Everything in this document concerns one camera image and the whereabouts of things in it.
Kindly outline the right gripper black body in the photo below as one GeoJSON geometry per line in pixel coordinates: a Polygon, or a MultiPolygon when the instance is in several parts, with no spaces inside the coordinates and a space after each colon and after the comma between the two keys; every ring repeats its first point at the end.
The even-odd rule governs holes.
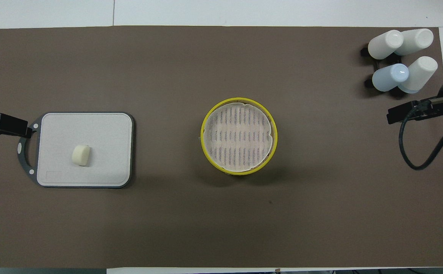
{"type": "Polygon", "coordinates": [[[422,105],[420,119],[430,119],[443,116],[443,97],[430,97],[420,100],[422,105]]]}

